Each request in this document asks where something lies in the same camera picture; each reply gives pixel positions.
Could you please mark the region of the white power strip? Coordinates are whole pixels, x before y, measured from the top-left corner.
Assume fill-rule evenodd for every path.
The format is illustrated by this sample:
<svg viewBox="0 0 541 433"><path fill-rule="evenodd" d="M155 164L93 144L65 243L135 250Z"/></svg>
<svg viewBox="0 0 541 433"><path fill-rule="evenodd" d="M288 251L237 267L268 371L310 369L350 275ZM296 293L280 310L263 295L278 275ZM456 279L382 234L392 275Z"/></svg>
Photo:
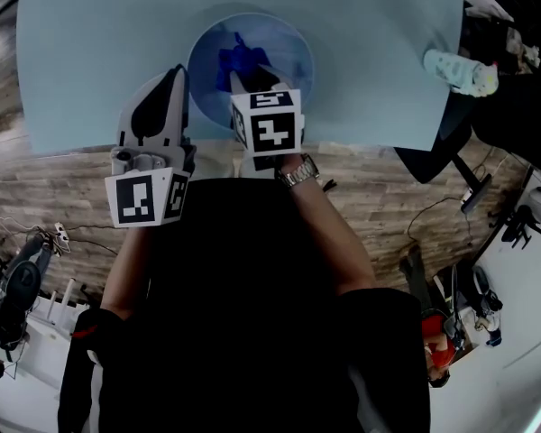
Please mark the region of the white power strip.
<svg viewBox="0 0 541 433"><path fill-rule="evenodd" d="M56 222L54 224L54 227L55 227L55 233L56 233L56 238L57 238L57 244L60 250L64 253L71 253L70 248L69 248L69 236L64 225L61 222Z"/></svg>

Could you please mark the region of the person's left forearm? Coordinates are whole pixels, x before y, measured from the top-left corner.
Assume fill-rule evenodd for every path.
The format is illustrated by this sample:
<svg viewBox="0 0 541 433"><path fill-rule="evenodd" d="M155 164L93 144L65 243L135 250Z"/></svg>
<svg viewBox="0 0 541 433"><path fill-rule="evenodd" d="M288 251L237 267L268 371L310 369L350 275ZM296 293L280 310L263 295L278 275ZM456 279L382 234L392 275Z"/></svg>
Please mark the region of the person's left forearm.
<svg viewBox="0 0 541 433"><path fill-rule="evenodd" d="M107 277L100 308L128 319L144 302L155 227L129 228Z"/></svg>

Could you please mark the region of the silver wristwatch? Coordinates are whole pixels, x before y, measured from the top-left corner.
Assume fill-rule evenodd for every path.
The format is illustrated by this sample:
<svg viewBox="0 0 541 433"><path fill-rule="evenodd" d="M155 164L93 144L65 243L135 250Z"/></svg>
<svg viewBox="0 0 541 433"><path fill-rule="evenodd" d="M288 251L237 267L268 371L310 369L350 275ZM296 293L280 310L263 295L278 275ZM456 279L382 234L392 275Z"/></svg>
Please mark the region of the silver wristwatch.
<svg viewBox="0 0 541 433"><path fill-rule="evenodd" d="M282 170L275 171L275 178L280 181L286 188L292 189L299 183L314 179L317 180L320 176L318 167L312 157L307 153L301 154L302 162L292 171L283 172Z"/></svg>

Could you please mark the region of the person's right forearm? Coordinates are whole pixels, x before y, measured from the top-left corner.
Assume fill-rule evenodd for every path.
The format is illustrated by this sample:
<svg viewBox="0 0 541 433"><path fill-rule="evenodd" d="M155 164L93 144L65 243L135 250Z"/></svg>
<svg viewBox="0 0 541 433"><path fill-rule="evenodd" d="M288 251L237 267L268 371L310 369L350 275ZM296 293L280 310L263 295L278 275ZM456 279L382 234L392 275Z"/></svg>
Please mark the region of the person's right forearm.
<svg viewBox="0 0 541 433"><path fill-rule="evenodd" d="M302 162L301 154L280 158L280 170L289 172ZM317 180L310 179L289 189L306 222L316 247L330 269L337 294L376 287L371 258L361 239L333 206Z"/></svg>

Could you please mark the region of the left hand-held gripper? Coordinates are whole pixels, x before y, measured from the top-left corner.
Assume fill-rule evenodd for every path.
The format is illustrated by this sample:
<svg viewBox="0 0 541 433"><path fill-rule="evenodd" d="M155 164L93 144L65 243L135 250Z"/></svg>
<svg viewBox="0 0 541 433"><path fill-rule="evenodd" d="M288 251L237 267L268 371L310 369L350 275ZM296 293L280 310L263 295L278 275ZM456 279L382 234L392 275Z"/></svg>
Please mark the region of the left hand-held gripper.
<svg viewBox="0 0 541 433"><path fill-rule="evenodd" d="M116 228L180 220L197 148L184 144L171 159L127 147L180 144L188 124L188 73L182 64L148 80L123 107L105 188Z"/></svg>

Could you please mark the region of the blue cloth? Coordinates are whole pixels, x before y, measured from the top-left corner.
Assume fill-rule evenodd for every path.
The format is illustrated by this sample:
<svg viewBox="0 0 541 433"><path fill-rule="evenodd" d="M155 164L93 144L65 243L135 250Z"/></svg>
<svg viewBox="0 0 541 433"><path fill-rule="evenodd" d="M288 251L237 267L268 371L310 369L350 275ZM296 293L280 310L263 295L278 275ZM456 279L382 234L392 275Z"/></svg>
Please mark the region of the blue cloth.
<svg viewBox="0 0 541 433"><path fill-rule="evenodd" d="M237 74L244 88L258 87L261 84L261 66L271 66L266 52L261 47L249 48L239 32L234 33L236 45L232 49L220 49L215 87L231 93L231 74Z"/></svg>

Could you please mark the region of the big light blue plate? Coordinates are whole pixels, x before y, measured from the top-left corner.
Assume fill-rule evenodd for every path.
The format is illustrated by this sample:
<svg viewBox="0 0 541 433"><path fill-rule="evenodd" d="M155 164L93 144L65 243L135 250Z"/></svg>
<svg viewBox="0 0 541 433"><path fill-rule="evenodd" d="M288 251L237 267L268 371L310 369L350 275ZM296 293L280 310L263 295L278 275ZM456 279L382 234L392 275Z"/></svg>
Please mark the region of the big light blue plate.
<svg viewBox="0 0 541 433"><path fill-rule="evenodd" d="M220 49L232 49L234 33L239 32L245 44L261 47L273 68L292 79L293 88L307 100L314 81L314 58L299 31L276 16L261 13L239 13L213 24L195 42L189 53L190 94L200 112L212 122L228 128L231 125L231 93L215 87ZM261 69L261 84L248 92L271 88L273 76Z"/></svg>

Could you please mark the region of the person's black clothing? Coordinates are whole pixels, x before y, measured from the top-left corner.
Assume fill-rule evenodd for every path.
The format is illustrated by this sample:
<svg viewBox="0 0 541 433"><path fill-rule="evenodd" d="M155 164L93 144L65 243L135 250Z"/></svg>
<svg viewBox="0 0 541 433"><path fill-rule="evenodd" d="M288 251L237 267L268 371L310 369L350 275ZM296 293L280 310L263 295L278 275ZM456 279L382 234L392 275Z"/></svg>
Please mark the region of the person's black clothing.
<svg viewBox="0 0 541 433"><path fill-rule="evenodd" d="M430 433L418 300L337 294L279 182L191 182L148 273L128 319L80 314L59 433Z"/></svg>

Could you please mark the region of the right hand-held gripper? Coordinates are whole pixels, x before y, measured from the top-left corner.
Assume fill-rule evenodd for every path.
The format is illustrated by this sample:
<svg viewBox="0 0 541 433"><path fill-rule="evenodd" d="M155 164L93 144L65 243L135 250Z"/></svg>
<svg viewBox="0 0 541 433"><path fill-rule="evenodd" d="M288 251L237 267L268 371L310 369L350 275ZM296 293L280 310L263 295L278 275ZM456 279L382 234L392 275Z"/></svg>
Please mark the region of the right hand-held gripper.
<svg viewBox="0 0 541 433"><path fill-rule="evenodd" d="M278 157L301 151L305 117L301 92L292 89L292 79L272 66L260 64L259 68L273 76L271 91L244 93L235 70L229 81L235 135L247 161L256 171L265 171L275 166Z"/></svg>

